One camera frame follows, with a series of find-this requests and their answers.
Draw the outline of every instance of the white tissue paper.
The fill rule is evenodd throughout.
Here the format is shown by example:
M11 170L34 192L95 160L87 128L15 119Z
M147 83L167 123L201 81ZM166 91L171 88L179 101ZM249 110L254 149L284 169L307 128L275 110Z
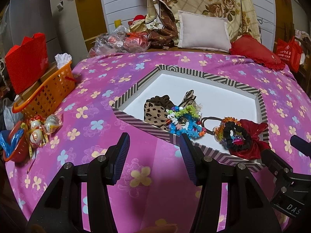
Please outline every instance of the white tissue paper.
M61 69L64 65L68 64L68 62L71 61L72 59L73 58L68 53L57 54L55 56L55 60L57 62L57 68Z

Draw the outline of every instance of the red pillow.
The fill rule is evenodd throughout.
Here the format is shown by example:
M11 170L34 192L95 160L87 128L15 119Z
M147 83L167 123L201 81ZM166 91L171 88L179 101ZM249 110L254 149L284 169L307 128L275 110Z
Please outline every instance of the red pillow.
M280 60L276 54L250 35L243 35L238 40L231 43L229 52L231 55L245 56L246 58L254 60L257 64L261 64L275 71L285 68L285 63Z

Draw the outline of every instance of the purple bedsheet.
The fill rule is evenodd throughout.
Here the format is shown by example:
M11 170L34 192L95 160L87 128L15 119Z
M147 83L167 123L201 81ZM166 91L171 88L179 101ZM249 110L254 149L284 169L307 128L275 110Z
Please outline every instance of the purple bedsheet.
M240 56L199 52L100 56L81 61L73 70L80 83L56 111L63 114L63 127L37 149L30 173L26 173L30 163L23 167L6 164L13 192L27 219L65 162L88 163L116 144L122 132L128 132L131 147L121 179L108 187L119 233L164 223L176 223L178 232L189 232L201 189L189 180L179 148L118 120L110 107L116 97L161 63L221 75L260 89L272 149L295 172L310 174L310 159L291 147L289 140L297 134L311 141L311 101L288 67L273 72ZM265 168L254 176L270 198L272 174ZM225 226L226 200L224 184L219 229ZM89 230L86 185L82 186L81 202L84 228ZM288 218L278 212L277 216L284 228Z

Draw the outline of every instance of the red paper bag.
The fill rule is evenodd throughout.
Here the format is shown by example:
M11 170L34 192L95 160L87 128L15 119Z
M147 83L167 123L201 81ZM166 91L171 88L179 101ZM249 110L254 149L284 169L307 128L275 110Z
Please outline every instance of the red paper bag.
M24 37L21 46L13 46L5 56L7 71L16 94L34 84L48 68L45 35Z
M277 41L276 55L284 61L291 71L297 73L300 65L302 48L293 37L288 43L279 39Z

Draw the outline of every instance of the red satin bow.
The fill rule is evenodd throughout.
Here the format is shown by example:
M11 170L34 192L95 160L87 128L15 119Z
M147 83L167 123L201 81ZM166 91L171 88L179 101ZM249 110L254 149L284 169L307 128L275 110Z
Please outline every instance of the red satin bow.
M260 153L264 149L271 149L268 143L264 141L259 141L258 136L268 127L268 124L267 123L258 124L246 119L241 119L240 123L242 124L242 127L246 129L246 131L251 135L252 145L250 149L240 152L234 152L229 149L230 154L248 160L261 158Z

